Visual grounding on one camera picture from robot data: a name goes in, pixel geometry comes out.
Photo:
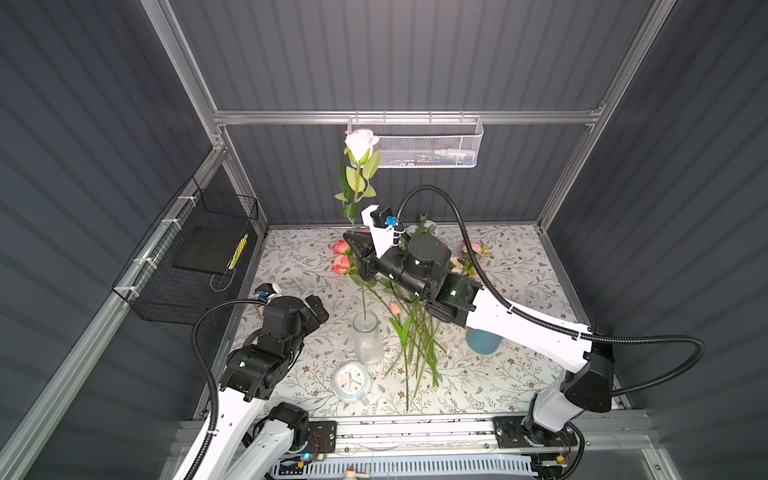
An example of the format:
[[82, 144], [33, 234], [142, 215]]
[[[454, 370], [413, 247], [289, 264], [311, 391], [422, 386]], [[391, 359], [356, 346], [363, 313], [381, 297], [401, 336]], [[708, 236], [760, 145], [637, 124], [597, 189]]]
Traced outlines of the clear ribbed glass vase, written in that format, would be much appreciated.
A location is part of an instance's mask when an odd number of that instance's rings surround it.
[[365, 365], [378, 364], [384, 356], [378, 317], [369, 311], [356, 314], [352, 332], [357, 359]]

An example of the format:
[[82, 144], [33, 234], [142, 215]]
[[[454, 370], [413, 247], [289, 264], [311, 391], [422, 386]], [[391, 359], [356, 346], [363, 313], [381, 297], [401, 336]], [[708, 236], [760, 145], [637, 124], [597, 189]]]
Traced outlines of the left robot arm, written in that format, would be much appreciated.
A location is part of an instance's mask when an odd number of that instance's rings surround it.
[[[224, 372], [215, 379], [198, 342], [200, 327], [212, 314], [236, 305], [263, 308], [256, 340], [228, 354]], [[329, 319], [316, 295], [304, 299], [280, 295], [270, 284], [255, 298], [232, 299], [203, 313], [193, 324], [193, 352], [205, 375], [210, 408], [176, 479], [264, 479], [289, 453], [303, 449], [309, 437], [309, 414], [282, 402], [258, 421], [260, 429], [236, 456], [236, 450], [276, 386], [298, 360], [305, 338]]]

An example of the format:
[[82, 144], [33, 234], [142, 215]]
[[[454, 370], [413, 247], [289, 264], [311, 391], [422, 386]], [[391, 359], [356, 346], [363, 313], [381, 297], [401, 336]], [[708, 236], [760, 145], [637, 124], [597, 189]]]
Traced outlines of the pale pink rose stem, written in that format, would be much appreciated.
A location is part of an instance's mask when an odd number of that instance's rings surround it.
[[341, 202], [341, 214], [349, 221], [352, 231], [356, 228], [361, 202], [377, 195], [372, 179], [381, 165], [382, 152], [376, 149], [379, 141], [370, 129], [345, 132], [344, 159], [339, 167], [341, 192], [335, 198]]

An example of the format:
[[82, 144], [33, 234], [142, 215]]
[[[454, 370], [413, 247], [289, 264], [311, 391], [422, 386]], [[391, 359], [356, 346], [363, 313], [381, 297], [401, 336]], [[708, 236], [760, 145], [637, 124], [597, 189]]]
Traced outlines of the pink tulip stem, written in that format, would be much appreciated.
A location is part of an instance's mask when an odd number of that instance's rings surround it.
[[390, 322], [394, 328], [401, 345], [403, 372], [405, 375], [405, 409], [410, 412], [410, 363], [411, 363], [411, 339], [410, 330], [412, 326], [412, 317], [410, 313], [397, 301], [389, 305]]

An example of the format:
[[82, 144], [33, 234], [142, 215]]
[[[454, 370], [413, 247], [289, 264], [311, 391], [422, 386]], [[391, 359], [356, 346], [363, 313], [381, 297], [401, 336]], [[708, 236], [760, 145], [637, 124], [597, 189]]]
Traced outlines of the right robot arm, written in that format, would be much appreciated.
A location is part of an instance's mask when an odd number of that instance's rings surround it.
[[589, 339], [587, 326], [497, 298], [489, 281], [456, 271], [449, 248], [431, 234], [400, 235], [387, 227], [343, 239], [362, 280], [388, 280], [436, 319], [510, 340], [560, 366], [557, 379], [533, 396], [522, 422], [529, 436], [553, 436], [584, 412], [610, 411], [612, 349]]

